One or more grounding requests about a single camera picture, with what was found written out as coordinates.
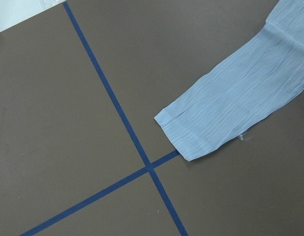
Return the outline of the light blue button-up shirt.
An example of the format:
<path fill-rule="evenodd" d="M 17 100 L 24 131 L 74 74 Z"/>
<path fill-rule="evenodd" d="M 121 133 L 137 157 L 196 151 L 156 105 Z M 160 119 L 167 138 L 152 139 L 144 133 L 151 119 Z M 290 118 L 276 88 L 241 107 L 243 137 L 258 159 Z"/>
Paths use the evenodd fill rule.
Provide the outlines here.
<path fill-rule="evenodd" d="M 154 119 L 191 161 L 238 137 L 303 90 L 304 0 L 281 0 L 250 41 Z"/>

